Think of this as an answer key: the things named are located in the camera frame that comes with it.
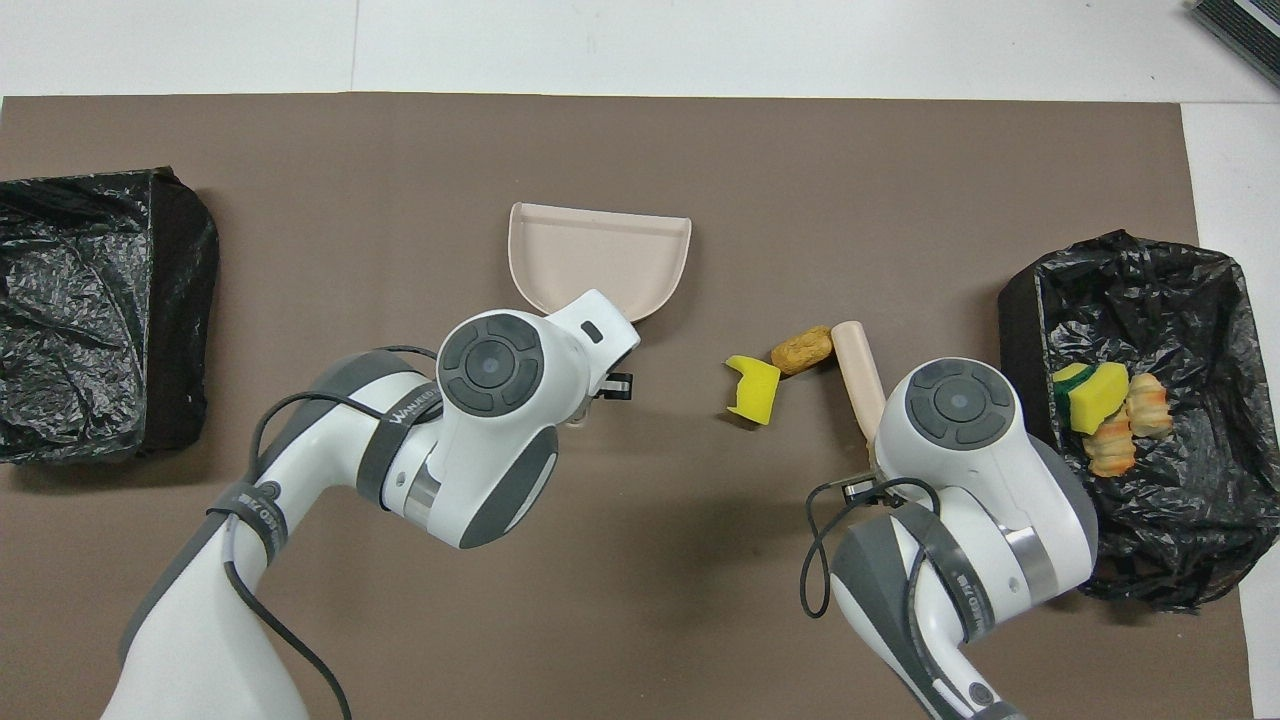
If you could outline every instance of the yellow sponge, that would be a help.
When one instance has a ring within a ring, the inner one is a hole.
[[[1053,373],[1056,386],[1070,386],[1088,368],[1074,363]],[[1102,363],[1083,382],[1066,389],[1066,411],[1071,429],[1092,436],[1129,395],[1129,370],[1120,363]]]
[[[732,355],[724,364],[742,373],[742,378],[737,382],[737,405],[728,407],[728,411],[753,423],[768,425],[782,370],[744,355]]]

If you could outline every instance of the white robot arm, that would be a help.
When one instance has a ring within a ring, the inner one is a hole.
[[[956,357],[890,395],[874,455],[881,480],[919,484],[895,484],[906,502],[849,528],[836,603],[931,717],[1024,719],[959,646],[1089,578],[1097,515],[1080,479],[1027,434],[997,370]]]
[[[134,614],[104,720],[307,717],[233,582],[252,591],[333,486],[453,547],[502,537],[550,475],[556,427],[603,392],[639,342],[589,291],[547,318],[500,310],[462,323],[440,348],[435,380],[388,351],[335,364]]]

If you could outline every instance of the wooden handle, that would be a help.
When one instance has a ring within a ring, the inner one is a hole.
[[[845,391],[849,392],[849,402],[854,406],[858,427],[870,445],[876,438],[881,415],[884,414],[884,387],[881,386],[879,372],[876,369],[876,359],[872,357],[872,346],[867,342],[863,324],[849,320],[831,328],[831,345],[836,348],[840,374],[845,378]]]

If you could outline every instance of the black plastic liner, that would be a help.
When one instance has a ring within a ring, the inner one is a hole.
[[[1194,611],[1226,594],[1280,529],[1280,452],[1244,274],[1210,250],[1124,231],[1048,254],[1000,293],[1000,354],[1032,434],[1088,479],[1098,565],[1083,591]],[[1094,478],[1050,374],[1123,363],[1169,391],[1174,434]]]
[[[212,218],[168,168],[0,182],[0,461],[195,442],[216,272]]]

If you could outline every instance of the beige dustpan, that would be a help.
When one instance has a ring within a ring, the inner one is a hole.
[[[543,313],[595,288],[634,323],[676,291],[692,227],[689,218],[517,202],[507,234],[511,277]]]

